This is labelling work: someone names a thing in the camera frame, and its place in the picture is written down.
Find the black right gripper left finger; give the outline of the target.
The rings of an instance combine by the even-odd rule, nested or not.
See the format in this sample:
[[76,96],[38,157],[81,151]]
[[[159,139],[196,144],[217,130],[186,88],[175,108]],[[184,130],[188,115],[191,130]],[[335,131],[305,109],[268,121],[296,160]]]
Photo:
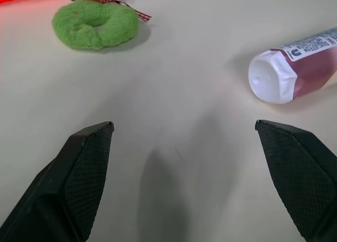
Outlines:
[[1,241],[87,241],[102,198],[114,124],[71,135],[1,225]]

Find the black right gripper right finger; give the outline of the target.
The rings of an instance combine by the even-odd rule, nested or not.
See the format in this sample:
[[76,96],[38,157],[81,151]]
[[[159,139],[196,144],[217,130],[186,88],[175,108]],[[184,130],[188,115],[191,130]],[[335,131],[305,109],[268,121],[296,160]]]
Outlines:
[[336,241],[336,155],[313,133],[257,120],[276,191],[306,241]]

